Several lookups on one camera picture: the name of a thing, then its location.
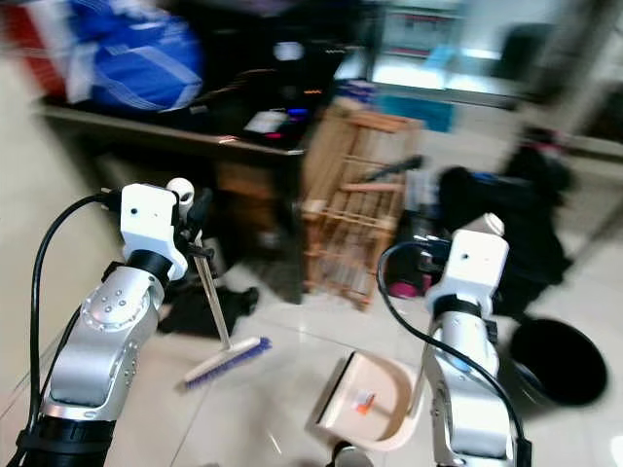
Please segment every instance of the beige dustpan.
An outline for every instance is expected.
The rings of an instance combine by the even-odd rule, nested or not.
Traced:
[[[362,449],[400,448],[418,424],[422,381],[394,360],[353,352],[316,424]]]

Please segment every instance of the blue bag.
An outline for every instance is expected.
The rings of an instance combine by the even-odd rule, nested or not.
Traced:
[[[181,18],[127,1],[70,0],[77,46],[70,60],[71,102],[166,111],[202,88],[202,49]]]

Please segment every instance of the broom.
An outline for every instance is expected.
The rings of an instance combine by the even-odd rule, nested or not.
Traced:
[[[203,248],[201,237],[195,240],[195,244]],[[268,338],[249,338],[241,342],[232,343],[227,331],[227,325],[225,324],[225,318],[223,318],[223,311],[216,295],[216,287],[214,287],[208,261],[205,256],[195,256],[194,259],[223,348],[219,353],[205,360],[184,376],[184,384],[187,388],[197,387],[204,382],[212,380],[271,348],[271,341]]]

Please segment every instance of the black cable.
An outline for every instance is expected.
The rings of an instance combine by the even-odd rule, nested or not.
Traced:
[[[60,337],[60,341],[58,342],[58,346],[56,347],[55,356],[52,359],[52,364],[50,365],[50,369],[48,370],[48,375],[46,376],[46,380],[43,383],[43,386],[41,387],[41,397],[43,397],[43,395],[46,393],[46,389],[48,388],[48,385],[50,384],[50,378],[52,377],[52,370],[55,368],[56,360],[58,360],[58,355],[60,355],[60,351],[67,344],[67,341],[69,340],[69,335],[71,334],[71,331],[74,329],[74,326],[76,325],[76,321],[78,321],[79,317],[80,317],[80,307],[78,306],[78,308],[71,315],[71,318],[69,319],[69,322],[67,323],[67,326],[65,326],[65,330],[63,331],[62,336]],[[23,449],[18,449],[17,452],[14,454],[14,456],[9,461],[9,463],[7,464],[7,467],[18,467],[24,455],[25,455],[25,451]]]
[[[28,412],[28,422],[25,429],[28,434],[32,433],[32,430],[37,422],[42,399],[40,391],[41,374],[39,368],[39,295],[41,291],[43,260],[55,232],[71,214],[80,209],[82,206],[92,202],[103,202],[105,199],[105,194],[91,195],[74,202],[62,211],[62,213],[60,213],[60,215],[48,228],[48,231],[41,241],[39,250],[37,251],[35,266],[32,271],[32,288],[30,295],[30,408]]]
[[[510,414],[510,418],[513,421],[513,424],[515,425],[515,431],[517,432],[517,438],[522,442],[522,444],[528,443],[528,440],[526,440],[526,437],[524,436],[524,425],[522,423],[522,419],[519,417],[519,415],[515,411],[515,408],[513,407],[513,403],[511,402],[510,398],[508,397],[508,394],[506,394],[506,391],[504,390],[504,388],[499,384],[499,382],[497,382],[497,379],[495,379],[485,368],[483,368],[478,363],[473,361],[467,355],[463,354],[462,352],[459,352],[454,347],[451,347],[451,346],[447,345],[446,343],[438,341],[437,339],[432,338],[428,334],[423,333],[422,331],[420,331],[420,330],[414,328],[413,326],[411,326],[400,315],[400,313],[398,313],[396,308],[391,304],[391,300],[389,298],[389,293],[387,292],[387,287],[385,285],[385,279],[383,277],[383,272],[384,272],[384,269],[385,269],[385,263],[387,262],[387,259],[389,258],[389,256],[391,256],[397,250],[399,250],[401,248],[404,248],[405,246],[419,246],[419,247],[421,247],[421,243],[418,243],[416,241],[403,241],[401,243],[397,243],[397,244],[387,248],[386,251],[383,253],[383,255],[381,255],[381,258],[379,259],[379,265],[377,266],[377,283],[379,284],[379,292],[381,292],[381,296],[383,297],[383,300],[384,300],[385,304],[387,305],[387,308],[389,308],[389,312],[391,312],[393,317],[407,331],[409,331],[411,334],[413,334],[416,338],[426,342],[429,345],[437,347],[440,350],[443,350],[444,352],[449,353],[453,357],[456,357],[457,359],[461,360],[462,362],[464,362],[469,367],[471,367],[474,370],[476,370],[476,372],[478,372],[494,388],[495,392],[499,395],[499,397],[501,398],[502,402],[504,403],[504,406],[506,406],[506,409],[508,410],[508,413]]]

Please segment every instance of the broom handle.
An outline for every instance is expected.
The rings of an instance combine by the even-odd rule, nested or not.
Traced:
[[[202,239],[200,236],[195,240],[195,244],[203,248]],[[214,281],[212,280],[212,272],[210,271],[209,263],[206,257],[194,257],[195,265],[197,266],[197,272],[202,279],[203,290],[207,297],[207,302],[212,310],[212,316],[214,316],[214,322],[216,323],[216,329],[218,329],[218,335],[221,338],[223,347],[225,350],[232,348],[232,342],[230,341],[230,335],[227,331],[227,325],[225,324],[225,318],[223,317],[223,310],[221,304],[218,301],[216,295],[216,287],[214,287]]]

